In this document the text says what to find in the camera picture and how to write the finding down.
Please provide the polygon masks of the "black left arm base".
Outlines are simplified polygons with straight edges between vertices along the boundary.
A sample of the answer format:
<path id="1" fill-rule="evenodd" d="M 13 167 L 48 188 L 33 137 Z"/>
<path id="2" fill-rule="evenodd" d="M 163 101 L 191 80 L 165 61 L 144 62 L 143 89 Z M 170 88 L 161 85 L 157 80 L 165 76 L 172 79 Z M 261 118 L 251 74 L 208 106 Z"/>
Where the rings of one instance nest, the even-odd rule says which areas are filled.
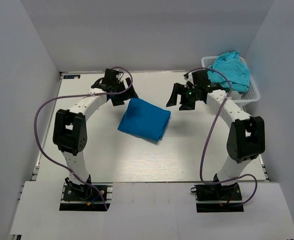
<path id="1" fill-rule="evenodd" d="M 59 211 L 62 212 L 106 212 L 112 201 L 113 185 L 98 183 L 95 188 L 77 185 L 65 179 Z"/>

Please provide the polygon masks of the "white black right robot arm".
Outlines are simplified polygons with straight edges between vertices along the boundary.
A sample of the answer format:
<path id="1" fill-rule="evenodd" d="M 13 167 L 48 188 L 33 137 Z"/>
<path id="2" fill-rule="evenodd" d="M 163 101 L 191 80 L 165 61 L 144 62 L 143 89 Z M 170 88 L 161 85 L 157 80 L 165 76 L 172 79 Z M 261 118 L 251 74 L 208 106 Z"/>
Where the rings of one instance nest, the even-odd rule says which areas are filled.
<path id="1" fill-rule="evenodd" d="M 242 110 L 222 87 L 208 85 L 196 86 L 192 83 L 186 85 L 175 83 L 167 107 L 177 104 L 177 97 L 181 96 L 180 110 L 193 110 L 196 101 L 202 101 L 212 110 L 216 116 L 212 125 L 218 118 L 222 118 L 229 127 L 226 142 L 228 157 L 212 181 L 201 182 L 206 185 L 230 186 L 241 178 L 245 167 L 261 153 L 265 151 L 265 125 L 260 116 L 253 117 Z"/>

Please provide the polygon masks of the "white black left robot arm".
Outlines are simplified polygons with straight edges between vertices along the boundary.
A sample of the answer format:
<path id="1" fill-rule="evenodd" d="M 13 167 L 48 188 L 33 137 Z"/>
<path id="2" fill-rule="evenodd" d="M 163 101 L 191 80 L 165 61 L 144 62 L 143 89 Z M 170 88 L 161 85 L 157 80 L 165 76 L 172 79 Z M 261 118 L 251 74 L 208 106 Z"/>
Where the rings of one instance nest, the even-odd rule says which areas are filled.
<path id="1" fill-rule="evenodd" d="M 109 100 L 114 106 L 119 106 L 123 105 L 124 101 L 137 97 L 130 77 L 110 85 L 96 81 L 88 96 L 72 107 L 56 112 L 53 143 L 61 151 L 67 168 L 71 170 L 69 182 L 76 185 L 91 183 L 83 154 L 88 141 L 87 120 Z"/>

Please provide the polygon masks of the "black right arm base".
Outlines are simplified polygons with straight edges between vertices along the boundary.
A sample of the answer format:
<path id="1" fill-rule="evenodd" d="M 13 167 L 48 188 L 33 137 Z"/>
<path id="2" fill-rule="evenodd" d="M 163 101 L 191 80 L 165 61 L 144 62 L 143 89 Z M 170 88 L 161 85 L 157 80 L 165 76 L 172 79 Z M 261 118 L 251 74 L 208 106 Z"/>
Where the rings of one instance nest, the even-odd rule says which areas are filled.
<path id="1" fill-rule="evenodd" d="M 198 213 L 239 213 L 244 212 L 239 184 L 207 185 L 198 184 L 190 189 L 196 198 Z"/>

